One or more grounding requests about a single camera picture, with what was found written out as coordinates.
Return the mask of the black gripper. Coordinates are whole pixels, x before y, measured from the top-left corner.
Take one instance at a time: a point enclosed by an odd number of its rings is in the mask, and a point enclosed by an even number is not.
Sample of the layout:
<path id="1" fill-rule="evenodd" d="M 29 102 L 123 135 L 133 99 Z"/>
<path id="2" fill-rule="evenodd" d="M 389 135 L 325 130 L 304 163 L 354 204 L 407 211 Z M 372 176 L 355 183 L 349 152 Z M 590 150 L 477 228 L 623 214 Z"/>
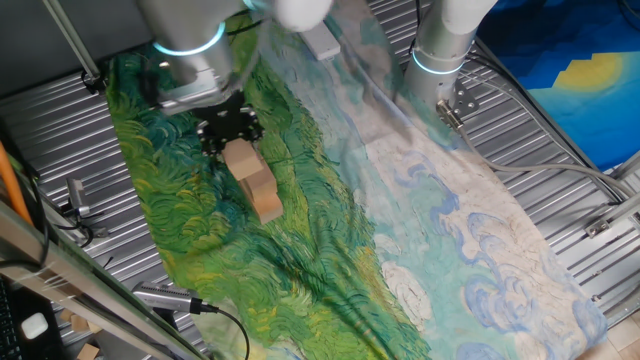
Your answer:
<path id="1" fill-rule="evenodd" d="M 221 104 L 196 108 L 194 116 L 200 120 L 196 134 L 202 153 L 209 157 L 220 155 L 227 142 L 243 139 L 256 143 L 265 134 L 256 112 L 246 102 L 243 91 L 235 91 Z"/>

